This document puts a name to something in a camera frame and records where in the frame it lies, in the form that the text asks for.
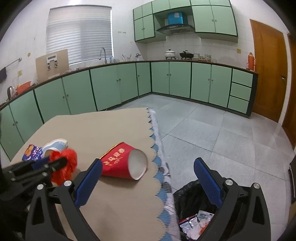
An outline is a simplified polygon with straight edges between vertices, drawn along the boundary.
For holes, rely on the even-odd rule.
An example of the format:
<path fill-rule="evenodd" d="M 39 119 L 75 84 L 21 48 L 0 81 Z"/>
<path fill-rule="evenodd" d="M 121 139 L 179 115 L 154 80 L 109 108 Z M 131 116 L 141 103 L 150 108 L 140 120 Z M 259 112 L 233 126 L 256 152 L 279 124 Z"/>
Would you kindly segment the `blue snack bag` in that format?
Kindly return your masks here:
<path fill-rule="evenodd" d="M 23 161 L 37 161 L 43 158 L 43 149 L 33 144 L 29 144 L 25 150 L 22 160 Z"/>

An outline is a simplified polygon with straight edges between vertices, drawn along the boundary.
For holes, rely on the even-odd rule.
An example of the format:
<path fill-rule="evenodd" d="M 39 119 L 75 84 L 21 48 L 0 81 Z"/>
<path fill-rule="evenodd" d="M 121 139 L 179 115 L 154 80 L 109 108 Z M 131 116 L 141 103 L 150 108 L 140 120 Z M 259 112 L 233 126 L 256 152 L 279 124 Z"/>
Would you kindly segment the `red plastic bag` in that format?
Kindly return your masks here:
<path fill-rule="evenodd" d="M 67 160 L 63 168 L 52 174 L 51 181 L 57 186 L 61 186 L 66 180 L 71 180 L 72 174 L 77 168 L 77 153 L 73 149 L 65 148 L 62 152 L 53 151 L 49 157 L 50 162 L 60 158 L 65 158 Z"/>

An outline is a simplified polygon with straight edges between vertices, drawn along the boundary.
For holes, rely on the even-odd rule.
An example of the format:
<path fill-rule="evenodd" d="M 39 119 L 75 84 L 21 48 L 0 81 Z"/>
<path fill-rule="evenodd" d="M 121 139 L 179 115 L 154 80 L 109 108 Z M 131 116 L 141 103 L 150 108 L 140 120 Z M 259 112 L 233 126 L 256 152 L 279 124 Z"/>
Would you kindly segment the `blue white paper cup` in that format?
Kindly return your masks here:
<path fill-rule="evenodd" d="M 62 152 L 64 149 L 68 147 L 68 141 L 63 138 L 58 138 L 55 140 L 52 140 L 51 142 L 45 144 L 42 148 L 43 151 L 43 157 L 46 158 L 50 156 L 50 154 L 55 152 Z"/>

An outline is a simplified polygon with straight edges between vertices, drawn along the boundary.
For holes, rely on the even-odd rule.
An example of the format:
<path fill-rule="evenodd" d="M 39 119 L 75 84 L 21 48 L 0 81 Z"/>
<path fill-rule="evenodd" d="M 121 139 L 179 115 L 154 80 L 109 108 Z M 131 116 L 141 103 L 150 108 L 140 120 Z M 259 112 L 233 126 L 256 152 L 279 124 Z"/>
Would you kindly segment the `red paper cup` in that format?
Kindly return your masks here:
<path fill-rule="evenodd" d="M 116 144 L 99 158 L 102 176 L 140 180 L 148 166 L 146 154 L 125 142 Z"/>

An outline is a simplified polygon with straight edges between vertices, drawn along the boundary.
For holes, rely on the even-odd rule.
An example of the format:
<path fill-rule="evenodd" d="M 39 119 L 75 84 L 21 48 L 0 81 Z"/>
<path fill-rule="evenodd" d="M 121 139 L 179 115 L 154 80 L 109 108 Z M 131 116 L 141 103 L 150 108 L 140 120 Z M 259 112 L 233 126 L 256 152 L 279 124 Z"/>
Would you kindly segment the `green upper kitchen cabinets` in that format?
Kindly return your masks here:
<path fill-rule="evenodd" d="M 202 39 L 238 42 L 230 1 L 151 1 L 133 9 L 133 23 L 134 40 L 141 43 L 187 32 Z"/>

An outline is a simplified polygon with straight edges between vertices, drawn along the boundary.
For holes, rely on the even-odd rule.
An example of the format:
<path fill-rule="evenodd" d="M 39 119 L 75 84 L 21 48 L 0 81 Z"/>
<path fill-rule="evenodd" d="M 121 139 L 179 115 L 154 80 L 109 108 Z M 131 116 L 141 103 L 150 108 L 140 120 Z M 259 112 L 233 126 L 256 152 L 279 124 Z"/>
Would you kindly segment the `beige tablecloth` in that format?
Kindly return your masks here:
<path fill-rule="evenodd" d="M 43 147 L 57 138 L 77 153 L 79 171 L 99 158 L 103 173 L 80 211 L 100 240 L 179 240 L 170 172 L 159 137 L 156 113 L 126 108 L 58 115 L 20 148 Z"/>

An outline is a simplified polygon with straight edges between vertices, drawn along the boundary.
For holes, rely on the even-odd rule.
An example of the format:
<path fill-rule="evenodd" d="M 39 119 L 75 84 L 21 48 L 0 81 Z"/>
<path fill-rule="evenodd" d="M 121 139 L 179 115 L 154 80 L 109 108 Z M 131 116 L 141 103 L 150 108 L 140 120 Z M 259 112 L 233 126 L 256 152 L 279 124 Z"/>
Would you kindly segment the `dark hanging towel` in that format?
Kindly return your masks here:
<path fill-rule="evenodd" d="M 2 68 L 0 70 L 0 83 L 3 83 L 7 78 L 7 74 L 6 74 L 6 68 Z"/>

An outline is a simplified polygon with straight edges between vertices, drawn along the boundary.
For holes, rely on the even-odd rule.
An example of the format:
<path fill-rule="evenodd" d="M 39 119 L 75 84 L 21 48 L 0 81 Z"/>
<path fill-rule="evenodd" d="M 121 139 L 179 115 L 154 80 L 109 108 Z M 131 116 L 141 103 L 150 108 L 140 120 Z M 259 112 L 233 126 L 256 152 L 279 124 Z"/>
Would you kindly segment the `cardboard box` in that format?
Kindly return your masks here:
<path fill-rule="evenodd" d="M 68 50 L 60 50 L 36 58 L 38 83 L 61 76 L 69 71 Z"/>

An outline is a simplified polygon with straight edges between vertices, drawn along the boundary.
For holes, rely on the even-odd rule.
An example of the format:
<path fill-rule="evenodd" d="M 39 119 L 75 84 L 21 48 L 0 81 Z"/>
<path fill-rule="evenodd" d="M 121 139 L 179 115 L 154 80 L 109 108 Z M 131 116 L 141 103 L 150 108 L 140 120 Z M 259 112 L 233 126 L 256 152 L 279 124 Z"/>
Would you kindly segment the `brown wooden door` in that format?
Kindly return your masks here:
<path fill-rule="evenodd" d="M 283 121 L 283 129 L 295 149 L 295 38 L 288 34 L 288 41 L 290 45 L 291 62 L 292 62 L 292 75 L 291 75 L 291 88 L 290 97 L 287 105 L 287 112 Z"/>
<path fill-rule="evenodd" d="M 251 20 L 258 74 L 253 112 L 278 122 L 287 88 L 287 50 L 282 32 Z"/>

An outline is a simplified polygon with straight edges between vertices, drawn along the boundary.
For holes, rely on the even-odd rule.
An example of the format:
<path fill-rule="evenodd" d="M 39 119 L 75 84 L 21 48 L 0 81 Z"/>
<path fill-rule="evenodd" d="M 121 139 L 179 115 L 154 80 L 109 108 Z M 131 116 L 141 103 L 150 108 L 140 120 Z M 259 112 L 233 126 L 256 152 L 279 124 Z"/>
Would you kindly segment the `orange thermos bottle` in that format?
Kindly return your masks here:
<path fill-rule="evenodd" d="M 255 63 L 256 63 L 256 59 L 254 55 L 250 52 L 247 58 L 247 69 L 250 71 L 255 71 Z"/>

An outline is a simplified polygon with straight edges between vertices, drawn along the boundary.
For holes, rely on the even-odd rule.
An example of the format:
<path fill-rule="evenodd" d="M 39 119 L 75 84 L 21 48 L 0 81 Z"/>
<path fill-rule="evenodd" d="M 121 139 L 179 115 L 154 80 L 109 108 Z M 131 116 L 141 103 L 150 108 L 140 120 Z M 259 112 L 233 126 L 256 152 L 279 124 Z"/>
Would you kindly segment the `white cooking pot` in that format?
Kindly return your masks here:
<path fill-rule="evenodd" d="M 175 51 L 168 49 L 167 51 L 165 51 L 165 59 L 166 60 L 175 60 L 176 59 L 176 53 Z"/>

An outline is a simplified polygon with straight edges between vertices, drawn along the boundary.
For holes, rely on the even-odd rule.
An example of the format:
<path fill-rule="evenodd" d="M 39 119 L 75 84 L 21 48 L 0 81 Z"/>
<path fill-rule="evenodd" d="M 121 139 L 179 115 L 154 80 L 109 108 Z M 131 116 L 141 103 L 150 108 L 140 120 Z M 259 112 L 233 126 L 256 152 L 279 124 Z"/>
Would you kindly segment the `black wok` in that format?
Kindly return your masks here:
<path fill-rule="evenodd" d="M 188 51 L 182 51 L 180 53 L 180 57 L 182 60 L 186 60 L 186 59 L 192 60 L 194 57 L 194 54 L 189 53 Z"/>

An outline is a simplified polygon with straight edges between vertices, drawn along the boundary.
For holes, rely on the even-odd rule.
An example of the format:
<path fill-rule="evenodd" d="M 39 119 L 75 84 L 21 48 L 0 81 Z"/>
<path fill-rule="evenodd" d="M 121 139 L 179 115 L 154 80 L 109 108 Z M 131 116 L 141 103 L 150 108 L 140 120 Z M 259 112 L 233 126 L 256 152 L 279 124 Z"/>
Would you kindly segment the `black range hood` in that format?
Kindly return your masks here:
<path fill-rule="evenodd" d="M 158 32 L 165 34 L 166 36 L 182 34 L 187 32 L 195 32 L 195 28 L 189 24 L 174 24 L 167 25 L 157 30 Z"/>

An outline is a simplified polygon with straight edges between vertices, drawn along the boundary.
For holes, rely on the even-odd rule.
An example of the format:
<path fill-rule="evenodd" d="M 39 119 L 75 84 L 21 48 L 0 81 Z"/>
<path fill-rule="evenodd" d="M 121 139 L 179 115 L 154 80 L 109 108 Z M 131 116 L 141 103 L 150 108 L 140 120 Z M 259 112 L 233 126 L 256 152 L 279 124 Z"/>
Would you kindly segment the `blue box on hood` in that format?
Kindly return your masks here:
<path fill-rule="evenodd" d="M 182 12 L 174 12 L 168 14 L 168 25 L 187 24 L 187 15 Z"/>

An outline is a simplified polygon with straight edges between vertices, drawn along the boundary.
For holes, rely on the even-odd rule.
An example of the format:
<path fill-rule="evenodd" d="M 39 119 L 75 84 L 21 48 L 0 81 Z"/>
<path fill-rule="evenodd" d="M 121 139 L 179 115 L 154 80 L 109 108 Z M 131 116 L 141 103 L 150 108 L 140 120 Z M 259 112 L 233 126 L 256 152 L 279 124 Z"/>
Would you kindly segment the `metal towel rail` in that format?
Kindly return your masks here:
<path fill-rule="evenodd" d="M 4 68 L 8 68 L 8 66 L 11 66 L 13 63 L 20 62 L 20 61 L 22 61 L 22 57 L 16 59 L 15 61 L 11 62 L 10 64 L 4 66 L 2 69 L 4 69 Z"/>

